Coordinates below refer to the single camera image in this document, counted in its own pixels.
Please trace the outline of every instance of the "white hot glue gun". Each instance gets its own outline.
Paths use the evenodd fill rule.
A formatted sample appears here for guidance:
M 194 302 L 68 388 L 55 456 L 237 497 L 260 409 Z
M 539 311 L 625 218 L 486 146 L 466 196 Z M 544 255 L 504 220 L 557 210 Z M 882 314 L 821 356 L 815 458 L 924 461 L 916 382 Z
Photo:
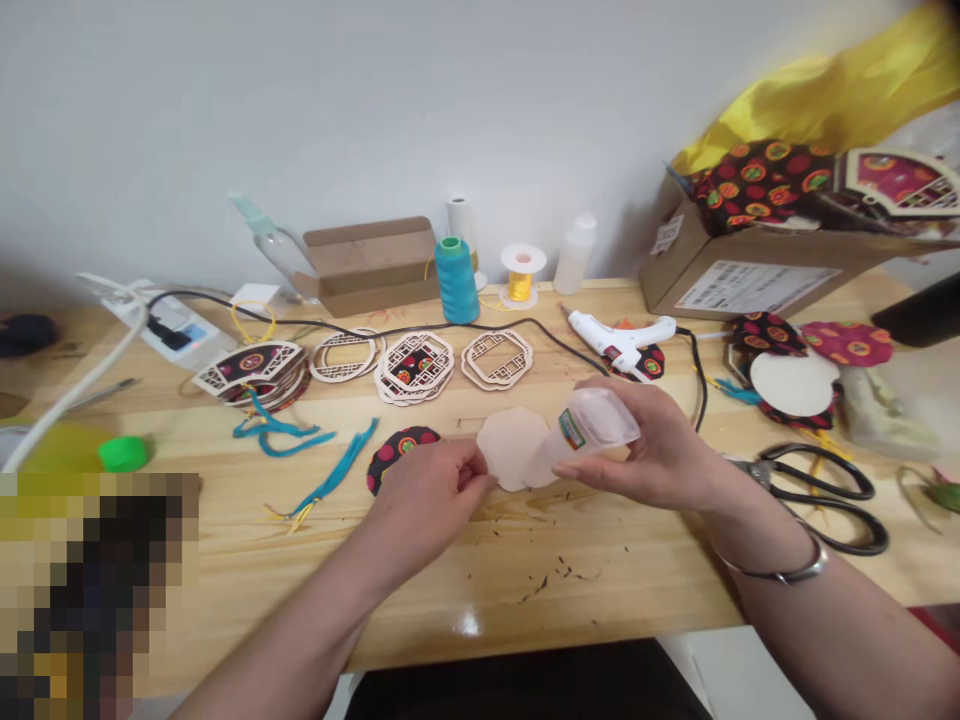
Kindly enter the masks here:
M 605 355 L 613 369 L 633 375 L 640 382 L 650 382 L 650 378 L 637 370 L 640 351 L 637 348 L 669 340 L 677 332 L 677 321 L 666 315 L 657 318 L 650 327 L 634 330 L 617 330 L 607 327 L 593 315 L 570 310 L 561 305 L 564 315 L 577 335 L 598 354 Z

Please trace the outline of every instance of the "power strip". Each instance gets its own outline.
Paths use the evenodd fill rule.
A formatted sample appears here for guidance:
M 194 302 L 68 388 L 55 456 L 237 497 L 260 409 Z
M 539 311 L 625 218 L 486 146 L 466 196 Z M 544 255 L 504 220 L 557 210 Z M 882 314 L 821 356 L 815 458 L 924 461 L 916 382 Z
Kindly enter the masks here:
M 104 285 L 94 276 L 77 273 L 77 277 L 100 300 L 100 304 L 116 315 L 124 324 L 133 327 L 137 321 L 138 303 L 130 293 L 123 293 L 110 285 Z M 156 289 L 150 280 L 137 280 L 127 286 L 144 302 L 163 291 Z M 174 297 L 165 297 L 150 310 L 161 324 L 173 331 L 190 337 L 190 342 L 179 350 L 172 350 L 150 330 L 140 337 L 165 360 L 192 372 L 200 372 L 222 355 L 236 350 L 240 344 L 216 325 L 208 322 Z

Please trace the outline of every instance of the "bracelet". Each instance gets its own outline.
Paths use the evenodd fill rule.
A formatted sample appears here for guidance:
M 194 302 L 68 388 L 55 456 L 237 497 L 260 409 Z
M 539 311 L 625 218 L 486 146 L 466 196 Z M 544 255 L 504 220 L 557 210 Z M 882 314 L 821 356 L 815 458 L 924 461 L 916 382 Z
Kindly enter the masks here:
M 724 565 L 726 565 L 731 570 L 735 570 L 741 575 L 746 575 L 747 577 L 758 578 L 759 580 L 776 580 L 784 585 L 795 585 L 798 582 L 803 582 L 804 580 L 809 580 L 810 578 L 817 577 L 822 575 L 827 569 L 827 562 L 829 561 L 829 556 L 827 555 L 827 549 L 823 546 L 823 543 L 820 542 L 820 538 L 817 537 L 805 523 L 800 523 L 803 525 L 803 529 L 807 531 L 807 534 L 813 538 L 813 542 L 816 545 L 817 554 L 813 559 L 813 562 L 807 565 L 805 568 L 800 570 L 794 570 L 793 572 L 779 573 L 755 573 L 750 572 L 749 570 L 744 570 L 742 567 L 734 565 L 732 562 L 727 560 L 723 555 L 717 552 L 717 557 L 723 560 Z

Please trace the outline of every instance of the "scissors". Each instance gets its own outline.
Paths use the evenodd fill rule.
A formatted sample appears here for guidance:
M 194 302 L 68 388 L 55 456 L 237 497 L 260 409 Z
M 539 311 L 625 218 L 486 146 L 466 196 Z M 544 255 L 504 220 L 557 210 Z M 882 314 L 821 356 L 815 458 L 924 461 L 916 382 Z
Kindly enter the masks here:
M 833 463 L 853 478 L 853 481 L 856 483 L 858 489 L 847 490 L 846 488 L 832 485 L 828 482 L 820 480 L 819 478 L 813 477 L 813 475 L 810 475 L 809 473 L 805 473 L 802 470 L 797 470 L 797 468 L 787 465 L 786 463 L 782 463 L 777 459 L 789 453 L 795 452 L 818 455 L 824 460 Z M 887 529 L 879 520 L 877 520 L 877 518 L 868 513 L 866 510 L 856 505 L 851 505 L 848 502 L 844 502 L 843 500 L 837 500 L 831 497 L 815 497 L 813 495 L 792 493 L 778 488 L 773 484 L 773 473 L 782 473 L 784 475 L 789 475 L 790 477 L 796 478 L 797 480 L 801 480 L 808 485 L 820 488 L 821 490 L 826 490 L 831 495 L 839 495 L 847 500 L 869 500 L 872 498 L 876 494 L 876 491 L 874 490 L 873 484 L 870 482 L 867 476 L 860 472 L 860 469 L 857 468 L 856 465 L 847 462 L 839 455 L 832 453 L 829 450 L 824 450 L 823 448 L 817 447 L 816 445 L 807 445 L 806 443 L 787 443 L 786 445 L 777 445 L 769 450 L 765 450 L 760 454 L 757 460 L 753 462 L 734 460 L 733 464 L 760 483 L 764 489 L 770 492 L 770 494 L 772 494 L 781 502 L 789 501 L 801 505 L 814 505 L 839 510 L 840 512 L 845 512 L 848 515 L 853 515 L 867 527 L 867 530 L 870 533 L 870 538 L 865 543 L 857 545 L 842 543 L 839 540 L 834 540 L 831 537 L 827 537 L 816 528 L 811 527 L 784 503 L 784 506 L 787 508 L 787 510 L 790 510 L 797 520 L 802 522 L 807 529 L 810 530 L 810 532 L 816 533 L 817 537 L 823 540 L 823 542 L 832 547 L 834 550 L 847 553 L 848 555 L 869 556 L 879 555 L 886 550 L 887 547 L 889 547 L 890 534 L 887 532 Z

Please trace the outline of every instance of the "white plastic bottle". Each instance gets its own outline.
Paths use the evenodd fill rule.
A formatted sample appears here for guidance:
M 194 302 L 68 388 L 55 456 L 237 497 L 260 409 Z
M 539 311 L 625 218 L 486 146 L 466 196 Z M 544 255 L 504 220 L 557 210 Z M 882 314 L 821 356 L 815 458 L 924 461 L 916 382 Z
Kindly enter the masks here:
M 549 485 L 551 468 L 570 458 L 594 455 L 640 437 L 640 426 L 626 405 L 607 388 L 574 390 L 556 425 L 540 443 L 524 475 L 528 487 Z
M 553 278 L 554 290 L 561 295 L 573 295 L 580 289 L 580 281 L 596 244 L 597 219 L 593 213 L 584 213 L 574 221 L 564 238 L 557 274 Z

